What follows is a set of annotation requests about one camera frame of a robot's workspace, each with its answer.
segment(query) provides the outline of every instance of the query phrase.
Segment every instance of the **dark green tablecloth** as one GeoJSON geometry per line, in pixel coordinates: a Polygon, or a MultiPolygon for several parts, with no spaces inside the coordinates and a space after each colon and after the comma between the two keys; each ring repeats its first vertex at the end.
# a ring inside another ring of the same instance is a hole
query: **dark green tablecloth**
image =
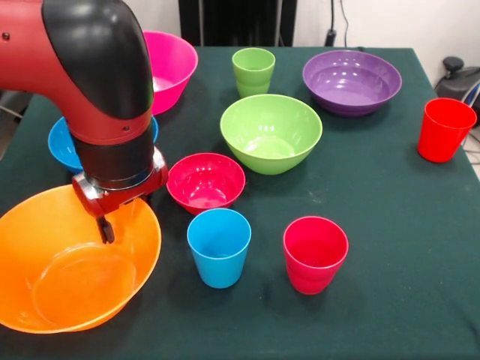
{"type": "MultiPolygon", "coordinates": [[[[184,96],[158,117],[157,145],[170,165],[194,152],[231,155],[219,119],[238,99],[234,51],[198,49],[184,96]]],[[[221,291],[202,283],[185,237],[192,216],[161,189],[154,207],[163,247],[141,293],[91,331],[2,328],[0,359],[479,358],[480,185],[462,151],[441,165],[416,152],[422,110],[435,94],[415,53],[367,49],[398,68],[403,88],[374,115],[344,119],[315,106],[302,83],[304,63],[324,49],[272,51],[271,92],[312,105],[325,130],[295,169],[274,177],[246,170],[234,205],[253,230],[241,280],[221,291]],[[284,269],[282,233],[302,215],[338,222],[351,244],[334,282],[315,297],[296,293],[284,269]]],[[[0,214],[70,181],[47,148],[59,116],[48,100],[32,101],[0,162],[0,214]]]]}

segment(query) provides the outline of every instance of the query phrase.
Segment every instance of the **red bowl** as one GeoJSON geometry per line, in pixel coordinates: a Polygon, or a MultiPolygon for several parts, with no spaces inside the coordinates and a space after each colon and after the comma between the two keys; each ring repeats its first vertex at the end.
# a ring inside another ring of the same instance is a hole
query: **red bowl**
{"type": "Polygon", "coordinates": [[[169,171],[166,189],[188,212],[228,208],[245,188],[245,173],[230,157],[203,152],[184,157],[169,171]]]}

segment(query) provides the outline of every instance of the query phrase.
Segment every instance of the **green cup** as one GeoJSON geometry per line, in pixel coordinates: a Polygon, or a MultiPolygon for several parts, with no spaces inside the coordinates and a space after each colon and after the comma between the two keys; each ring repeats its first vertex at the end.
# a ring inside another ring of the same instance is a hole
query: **green cup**
{"type": "Polygon", "coordinates": [[[241,98],[266,94],[270,88],[275,56],[259,47],[247,47],[232,56],[233,73],[241,98]]]}

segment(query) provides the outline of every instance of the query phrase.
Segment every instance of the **orange bowl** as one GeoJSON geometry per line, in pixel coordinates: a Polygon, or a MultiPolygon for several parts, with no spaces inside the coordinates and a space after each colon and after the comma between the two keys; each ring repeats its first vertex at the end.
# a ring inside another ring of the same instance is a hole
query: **orange bowl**
{"type": "Polygon", "coordinates": [[[0,218],[0,323],[52,334],[114,317],[153,272],[161,231],[141,199],[106,219],[112,244],[103,244],[71,185],[39,193],[0,218]]]}

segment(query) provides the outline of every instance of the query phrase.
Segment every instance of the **bowl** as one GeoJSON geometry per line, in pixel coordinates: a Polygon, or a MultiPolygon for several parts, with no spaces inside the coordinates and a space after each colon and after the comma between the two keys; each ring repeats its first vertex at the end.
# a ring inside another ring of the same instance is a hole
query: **bowl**
{"type": "Polygon", "coordinates": [[[108,214],[115,241],[71,185],[30,197],[0,218],[0,323],[32,334],[78,332],[114,317],[160,255],[155,213],[135,199],[108,214]]]}
{"type": "Polygon", "coordinates": [[[150,57],[154,101],[152,113],[171,109],[179,100],[198,65],[198,54],[186,40],[162,31],[144,31],[150,57]]]}
{"type": "Polygon", "coordinates": [[[230,105],[220,131],[232,153],[250,170],[285,173],[320,141],[323,126],[306,103],[279,94],[258,94],[230,105]]]}
{"type": "MultiPolygon", "coordinates": [[[[151,117],[151,123],[154,128],[153,142],[155,143],[158,138],[158,123],[154,116],[151,117]]],[[[52,126],[48,135],[48,149],[50,154],[71,173],[78,174],[83,171],[65,118],[60,118],[52,126]]]]}
{"type": "Polygon", "coordinates": [[[315,55],[303,68],[303,81],[322,108],[345,117],[377,111],[402,86],[401,75],[392,64],[355,50],[315,55]]]}
{"type": "Polygon", "coordinates": [[[194,215],[230,207],[244,188],[242,167],[230,157],[213,152],[182,158],[170,169],[166,183],[172,198],[194,215]]]}

